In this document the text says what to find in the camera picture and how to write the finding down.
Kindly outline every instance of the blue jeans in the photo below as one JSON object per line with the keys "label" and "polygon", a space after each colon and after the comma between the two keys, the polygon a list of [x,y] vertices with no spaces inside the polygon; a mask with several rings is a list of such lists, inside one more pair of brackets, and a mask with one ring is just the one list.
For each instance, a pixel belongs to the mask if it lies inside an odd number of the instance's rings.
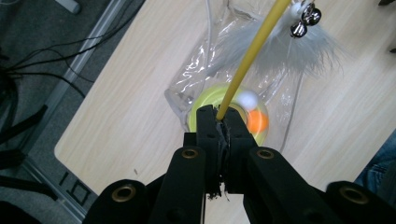
{"label": "blue jeans", "polygon": [[394,190],[396,187],[396,182],[394,180],[396,177],[395,166],[396,130],[393,131],[388,140],[370,160],[355,183],[378,194],[378,196],[386,201],[391,200],[389,204],[394,205],[396,202],[394,196],[392,197],[391,195],[396,194]]}

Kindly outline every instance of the screw hole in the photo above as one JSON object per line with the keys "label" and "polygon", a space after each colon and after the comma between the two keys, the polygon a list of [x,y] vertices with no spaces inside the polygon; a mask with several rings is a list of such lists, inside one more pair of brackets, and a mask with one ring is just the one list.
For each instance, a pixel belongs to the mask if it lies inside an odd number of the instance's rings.
{"label": "screw hole", "polygon": [[194,159],[198,156],[198,151],[195,149],[185,149],[181,152],[181,156],[186,159]]}
{"label": "screw hole", "polygon": [[272,159],[275,155],[272,151],[269,151],[267,149],[260,149],[257,151],[257,155],[263,159],[270,160]]}
{"label": "screw hole", "polygon": [[369,198],[364,193],[348,186],[341,187],[340,193],[344,198],[353,203],[366,204],[369,202]]}
{"label": "screw hole", "polygon": [[125,203],[131,200],[136,194],[136,188],[133,185],[124,185],[113,191],[111,198],[114,202]]}

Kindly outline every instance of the cat toy wand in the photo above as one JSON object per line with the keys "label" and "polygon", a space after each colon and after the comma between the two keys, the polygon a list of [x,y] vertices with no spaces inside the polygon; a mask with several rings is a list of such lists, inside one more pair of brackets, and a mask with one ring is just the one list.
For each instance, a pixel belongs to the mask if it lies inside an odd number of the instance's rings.
{"label": "cat toy wand", "polygon": [[262,45],[265,43],[269,34],[271,34],[272,30],[276,26],[276,23],[282,17],[289,4],[290,0],[277,0],[274,3],[266,19],[262,23],[262,26],[251,42],[250,47],[247,49],[242,62],[235,72],[235,76],[233,77],[233,80],[231,81],[230,86],[224,95],[224,98],[221,102],[221,107],[219,108],[219,112],[216,115],[217,120],[224,119],[227,108],[230,105],[230,102],[233,99],[233,96],[235,95],[239,85],[244,79],[245,74],[247,73],[249,67],[253,64],[256,56],[262,48]]}

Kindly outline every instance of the orange object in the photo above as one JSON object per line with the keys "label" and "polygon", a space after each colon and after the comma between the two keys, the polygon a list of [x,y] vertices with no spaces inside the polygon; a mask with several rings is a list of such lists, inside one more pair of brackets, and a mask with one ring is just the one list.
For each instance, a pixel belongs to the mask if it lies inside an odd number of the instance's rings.
{"label": "orange object", "polygon": [[260,133],[268,128],[268,117],[260,110],[252,110],[247,114],[247,129],[251,133]]}

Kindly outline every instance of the white ball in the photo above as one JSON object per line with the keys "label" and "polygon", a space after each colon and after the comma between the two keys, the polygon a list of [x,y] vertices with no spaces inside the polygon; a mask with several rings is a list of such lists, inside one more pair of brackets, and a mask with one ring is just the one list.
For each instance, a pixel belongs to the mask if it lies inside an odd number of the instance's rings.
{"label": "white ball", "polygon": [[259,96],[254,91],[241,91],[236,96],[236,102],[246,111],[251,111],[257,107]]}

